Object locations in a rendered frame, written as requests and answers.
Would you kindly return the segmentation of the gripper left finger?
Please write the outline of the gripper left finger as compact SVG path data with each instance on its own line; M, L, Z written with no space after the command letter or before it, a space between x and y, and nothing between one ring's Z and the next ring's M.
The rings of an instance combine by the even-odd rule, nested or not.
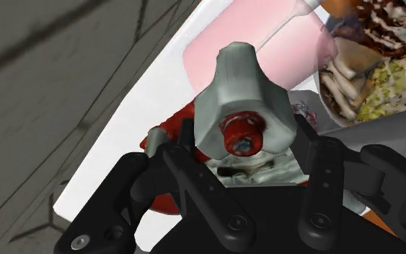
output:
M124 154L56 243L53 254L247 254L256 240L252 217L193 151L193 121L153 157ZM154 199L170 193L182 216L149 252L135 233Z

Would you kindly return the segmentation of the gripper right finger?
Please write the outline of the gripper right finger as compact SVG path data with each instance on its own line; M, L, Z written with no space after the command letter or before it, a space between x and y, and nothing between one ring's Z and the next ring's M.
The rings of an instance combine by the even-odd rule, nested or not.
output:
M291 150L309 175L301 240L315 250L406 250L406 158L381 144L355 152L295 119Z

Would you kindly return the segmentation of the grey and red knobbed object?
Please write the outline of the grey and red knobbed object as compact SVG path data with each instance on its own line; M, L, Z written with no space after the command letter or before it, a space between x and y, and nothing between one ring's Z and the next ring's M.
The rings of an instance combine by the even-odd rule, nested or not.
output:
M226 187L305 186L290 145L294 115L312 128L317 113L307 105L311 91L287 91L266 77L248 43L233 42L216 57L211 83L181 110L151 128L140 147L153 156L166 141L176 141L181 122L194 120L195 158Z

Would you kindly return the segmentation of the bowl of mixed food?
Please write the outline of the bowl of mixed food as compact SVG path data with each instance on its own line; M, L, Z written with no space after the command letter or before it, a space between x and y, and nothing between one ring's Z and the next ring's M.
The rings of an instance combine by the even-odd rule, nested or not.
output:
M406 0L355 0L327 29L337 55L318 72L317 89L339 126L406 111Z

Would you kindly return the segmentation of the pink translucent container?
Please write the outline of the pink translucent container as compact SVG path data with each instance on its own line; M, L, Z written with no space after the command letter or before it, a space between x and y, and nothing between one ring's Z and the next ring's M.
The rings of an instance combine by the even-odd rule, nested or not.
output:
M315 12L294 17L267 43L263 40L288 15L297 0L233 0L184 50L187 79L196 92L212 81L219 51L246 42L260 51L257 61L273 83L292 89L310 77L337 49Z

